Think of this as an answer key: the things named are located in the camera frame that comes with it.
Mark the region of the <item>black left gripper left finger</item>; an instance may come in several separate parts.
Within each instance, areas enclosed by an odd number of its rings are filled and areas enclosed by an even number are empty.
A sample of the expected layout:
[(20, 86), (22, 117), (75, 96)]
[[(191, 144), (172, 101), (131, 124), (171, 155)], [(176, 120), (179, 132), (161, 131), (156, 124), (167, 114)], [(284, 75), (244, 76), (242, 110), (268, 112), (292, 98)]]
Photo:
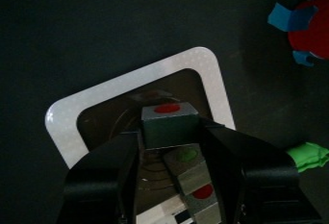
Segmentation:
[(69, 169), (56, 224), (136, 224), (139, 131), (123, 132)]

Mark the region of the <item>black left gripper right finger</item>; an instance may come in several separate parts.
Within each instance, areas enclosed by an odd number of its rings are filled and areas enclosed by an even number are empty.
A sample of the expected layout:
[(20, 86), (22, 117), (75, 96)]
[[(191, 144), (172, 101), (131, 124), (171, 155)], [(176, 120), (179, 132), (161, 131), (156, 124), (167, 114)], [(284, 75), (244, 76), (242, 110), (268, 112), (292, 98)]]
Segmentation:
[(224, 224), (322, 224), (278, 147), (207, 119), (199, 138)]

